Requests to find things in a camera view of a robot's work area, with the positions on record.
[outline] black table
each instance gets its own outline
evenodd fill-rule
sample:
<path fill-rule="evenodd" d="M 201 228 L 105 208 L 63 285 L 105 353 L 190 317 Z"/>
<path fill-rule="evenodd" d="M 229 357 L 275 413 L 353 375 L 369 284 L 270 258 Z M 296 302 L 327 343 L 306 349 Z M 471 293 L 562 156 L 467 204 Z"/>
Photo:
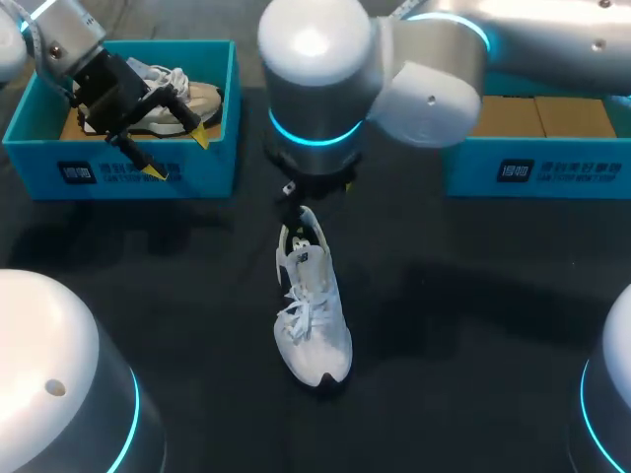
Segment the black table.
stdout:
<path fill-rule="evenodd" d="M 285 179 L 265 110 L 245 90 L 225 202 L 33 203 L 1 156 L 3 266 L 92 309 L 163 414 L 169 471 L 568 471 L 570 401 L 631 280 L 631 205 L 446 199 L 439 158 L 373 134 L 352 191 L 314 205 L 355 352 L 323 400 L 273 339 Z"/>

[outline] glowing blue ring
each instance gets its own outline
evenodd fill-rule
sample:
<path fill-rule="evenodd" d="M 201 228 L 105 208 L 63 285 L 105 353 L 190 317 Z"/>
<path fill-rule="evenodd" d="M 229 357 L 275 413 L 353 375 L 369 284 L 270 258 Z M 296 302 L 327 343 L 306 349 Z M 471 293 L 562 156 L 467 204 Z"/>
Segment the glowing blue ring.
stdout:
<path fill-rule="evenodd" d="M 122 450 L 118 454 L 118 457 L 116 458 L 116 460 L 111 464 L 111 466 L 107 470 L 107 473 L 114 473 L 114 471 L 116 471 L 116 469 L 120 466 L 120 463 L 122 463 L 122 460 L 127 454 L 127 450 L 129 449 L 129 446 L 131 445 L 131 441 L 134 440 L 134 434 L 136 434 L 136 428 L 138 427 L 138 415 L 140 414 L 140 393 L 138 392 L 138 382 L 136 381 L 136 376 L 134 375 L 134 372 L 132 370 L 130 371 L 131 371 L 131 378 L 134 381 L 134 391 L 136 394 L 136 408 L 134 409 L 134 420 L 131 423 L 131 429 L 129 429 L 129 434 L 127 435 L 127 440 L 125 441 L 125 445 L 122 446 Z"/>
<path fill-rule="evenodd" d="M 337 138 L 333 138 L 333 139 L 330 139 L 330 140 L 314 141 L 314 140 L 306 140 L 305 138 L 301 138 L 299 136 L 291 134 L 289 131 L 287 131 L 285 128 L 283 128 L 280 123 L 278 123 L 278 121 L 274 117 L 274 114 L 272 113 L 271 109 L 269 110 L 269 119 L 272 120 L 274 128 L 276 128 L 281 135 L 283 135 L 289 141 L 293 141 L 294 143 L 298 143 L 299 145 L 304 145 L 304 146 L 330 146 L 330 145 L 334 145 L 335 143 L 339 143 L 340 141 L 343 141 L 346 138 L 348 138 L 349 136 L 351 136 L 360 127 L 360 125 L 362 124 L 362 122 L 360 121 L 350 131 L 344 133 L 342 136 L 338 136 Z"/>
<path fill-rule="evenodd" d="M 611 456 L 609 456 L 609 454 L 607 453 L 607 450 L 604 449 L 604 447 L 600 444 L 600 441 L 598 441 L 598 438 L 596 437 L 596 434 L 594 433 L 594 429 L 592 429 L 592 424 L 590 424 L 590 419 L 588 419 L 588 412 L 585 409 L 585 399 L 583 398 L 583 386 L 585 384 L 585 373 L 588 371 L 588 364 L 590 363 L 590 361 L 588 360 L 587 363 L 585 363 L 585 368 L 583 369 L 583 376 L 581 377 L 581 409 L 583 409 L 583 418 L 585 419 L 585 425 L 588 426 L 588 431 L 590 431 L 590 435 L 592 436 L 592 439 L 594 439 L 594 443 L 596 444 L 596 446 L 598 447 L 598 449 L 600 450 L 600 452 L 604 455 L 604 457 L 609 460 L 609 463 L 611 463 L 611 465 L 613 465 L 613 467 L 619 472 L 619 473 L 626 473 L 622 468 L 620 468 L 620 466 L 613 460 L 613 458 L 611 458 Z"/>
<path fill-rule="evenodd" d="M 491 50 L 491 41 L 489 40 L 489 36 L 486 35 L 482 28 L 480 28 L 474 22 L 468 20 L 467 18 L 459 17 L 458 15 L 454 15 L 452 13 L 431 12 L 415 15 L 407 19 L 407 21 L 409 22 L 416 22 L 418 20 L 449 20 L 452 22 L 460 23 L 461 25 L 465 25 L 482 38 L 484 44 L 486 44 L 486 52 L 489 52 Z"/>
<path fill-rule="evenodd" d="M 37 7 L 37 9 L 34 12 L 31 13 L 31 19 L 35 21 L 39 17 L 39 15 L 41 15 L 43 12 L 48 10 L 48 7 L 52 5 L 53 3 L 55 3 L 56 1 L 57 0 L 46 0 L 45 2 L 43 2 L 41 5 Z M 25 29 L 28 27 L 29 27 L 29 24 L 27 22 L 23 22 L 22 27 L 20 28 L 20 32 L 23 33 Z"/>

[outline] white robotic arm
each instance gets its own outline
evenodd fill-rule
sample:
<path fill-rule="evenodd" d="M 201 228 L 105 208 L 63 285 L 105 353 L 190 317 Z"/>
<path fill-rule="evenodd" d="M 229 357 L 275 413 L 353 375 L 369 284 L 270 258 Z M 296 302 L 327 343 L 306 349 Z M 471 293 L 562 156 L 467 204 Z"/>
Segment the white robotic arm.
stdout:
<path fill-rule="evenodd" d="M 412 146 L 454 145 L 476 124 L 487 71 L 631 94 L 630 0 L 413 3 L 378 19 L 358 0 L 270 3 L 258 41 L 270 149 L 285 169 L 340 172 L 367 119 Z"/>

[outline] shoe box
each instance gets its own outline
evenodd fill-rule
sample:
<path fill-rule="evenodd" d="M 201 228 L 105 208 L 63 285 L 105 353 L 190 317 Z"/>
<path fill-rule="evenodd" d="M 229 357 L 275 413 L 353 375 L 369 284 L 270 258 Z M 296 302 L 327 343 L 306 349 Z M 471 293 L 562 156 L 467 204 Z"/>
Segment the shoe box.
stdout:
<path fill-rule="evenodd" d="M 442 153 L 453 197 L 631 199 L 631 107 L 490 75 L 480 119 Z"/>
<path fill-rule="evenodd" d="M 241 117 L 235 44 L 228 40 L 110 41 L 123 58 L 170 69 L 224 90 L 221 122 L 208 128 L 208 150 L 189 137 L 133 135 L 169 172 L 166 181 L 135 169 L 104 137 L 87 136 L 77 111 L 36 74 L 4 136 L 11 162 L 34 200 L 208 199 L 232 194 Z"/>

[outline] box label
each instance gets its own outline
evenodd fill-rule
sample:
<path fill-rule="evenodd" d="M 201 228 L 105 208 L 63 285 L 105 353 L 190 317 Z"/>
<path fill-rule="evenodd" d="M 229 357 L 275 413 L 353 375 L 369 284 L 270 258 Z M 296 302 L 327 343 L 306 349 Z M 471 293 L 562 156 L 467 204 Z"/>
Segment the box label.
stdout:
<path fill-rule="evenodd" d="M 181 165 L 178 163 L 161 163 L 169 173 L 167 182 L 180 182 L 181 177 Z M 145 174 L 136 169 L 131 163 L 101 163 L 99 165 L 101 176 L 105 183 L 117 184 L 117 183 L 140 183 L 140 182 L 164 182 L 152 175 Z"/>
<path fill-rule="evenodd" d="M 541 165 L 537 182 L 608 183 L 613 182 L 622 170 L 622 163 L 553 162 Z"/>
<path fill-rule="evenodd" d="M 497 172 L 498 182 L 528 182 L 534 160 L 504 160 Z"/>
<path fill-rule="evenodd" d="M 72 161 L 57 163 L 63 180 L 67 184 L 96 184 L 97 178 L 87 161 Z"/>

